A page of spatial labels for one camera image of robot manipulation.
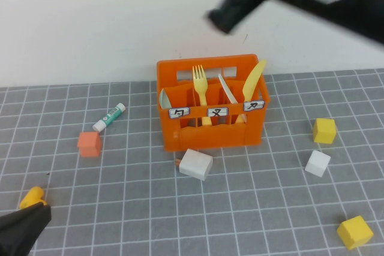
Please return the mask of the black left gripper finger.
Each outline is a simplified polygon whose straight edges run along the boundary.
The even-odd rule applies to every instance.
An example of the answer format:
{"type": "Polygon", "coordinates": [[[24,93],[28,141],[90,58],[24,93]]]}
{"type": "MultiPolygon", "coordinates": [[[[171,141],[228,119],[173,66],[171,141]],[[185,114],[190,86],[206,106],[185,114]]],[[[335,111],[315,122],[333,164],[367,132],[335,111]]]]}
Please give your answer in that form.
{"type": "Polygon", "coordinates": [[[36,203],[1,216],[1,235],[29,235],[42,232],[51,221],[51,207],[36,203]]]}
{"type": "Polygon", "coordinates": [[[1,218],[1,255],[28,255],[50,217],[1,218]]]}

